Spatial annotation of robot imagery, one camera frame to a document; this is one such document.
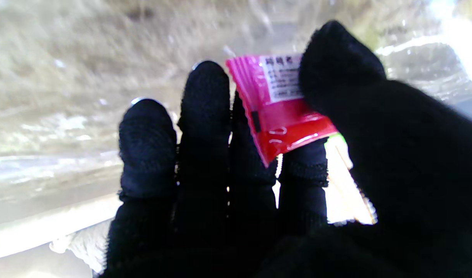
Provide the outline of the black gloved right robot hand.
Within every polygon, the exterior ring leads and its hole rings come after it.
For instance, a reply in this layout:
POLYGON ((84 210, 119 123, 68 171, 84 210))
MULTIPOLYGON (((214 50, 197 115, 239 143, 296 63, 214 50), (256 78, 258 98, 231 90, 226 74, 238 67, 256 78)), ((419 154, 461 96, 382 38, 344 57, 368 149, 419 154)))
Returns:
POLYGON ((299 87, 348 145, 377 223, 328 224, 325 140, 264 166, 216 62, 189 74, 181 143, 162 104, 119 125, 123 173, 101 278, 472 278, 472 120, 386 77, 338 21, 310 38, 299 87))

